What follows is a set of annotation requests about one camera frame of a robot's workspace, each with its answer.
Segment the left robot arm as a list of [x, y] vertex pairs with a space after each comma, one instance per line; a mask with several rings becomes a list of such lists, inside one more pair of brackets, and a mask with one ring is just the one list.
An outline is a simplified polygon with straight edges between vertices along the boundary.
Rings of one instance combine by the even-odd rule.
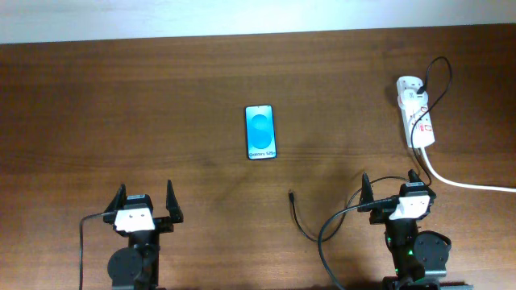
[[165, 207], [168, 215], [154, 217], [150, 196], [128, 195], [124, 184], [106, 207], [103, 221], [128, 239], [128, 245], [117, 250], [107, 264], [113, 290], [158, 287], [160, 236], [172, 233], [174, 226], [184, 221], [171, 180], [167, 181]]

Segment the blue Samsung Galaxy smartphone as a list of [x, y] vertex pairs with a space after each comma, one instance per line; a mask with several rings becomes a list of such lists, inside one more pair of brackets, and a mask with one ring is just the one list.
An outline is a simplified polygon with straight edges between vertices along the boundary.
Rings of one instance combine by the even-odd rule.
[[267, 160], [277, 157], [276, 134], [271, 105], [247, 106], [244, 109], [248, 158]]

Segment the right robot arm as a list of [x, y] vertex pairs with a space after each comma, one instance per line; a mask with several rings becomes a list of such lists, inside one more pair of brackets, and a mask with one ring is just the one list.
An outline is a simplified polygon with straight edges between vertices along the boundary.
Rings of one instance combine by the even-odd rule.
[[385, 225], [396, 275], [382, 280], [383, 289], [439, 289], [452, 242], [440, 233], [418, 229], [417, 222], [430, 214], [436, 194], [415, 171], [410, 170], [408, 177], [399, 194], [375, 200], [372, 181], [363, 174], [358, 210], [370, 213], [370, 224]]

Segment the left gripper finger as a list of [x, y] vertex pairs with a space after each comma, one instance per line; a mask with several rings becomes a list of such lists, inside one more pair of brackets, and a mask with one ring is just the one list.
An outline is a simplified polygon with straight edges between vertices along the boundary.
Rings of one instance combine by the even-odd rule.
[[126, 199], [127, 199], [126, 185], [125, 184], [121, 184], [119, 189], [117, 190], [113, 200], [106, 207], [104, 213], [115, 213], [115, 212], [117, 212], [118, 210], [120, 210], [124, 206]]
[[173, 190], [173, 183], [171, 180], [167, 180], [166, 209], [169, 212], [169, 216], [172, 219], [172, 223], [182, 223], [184, 221], [184, 215], [176, 199]]

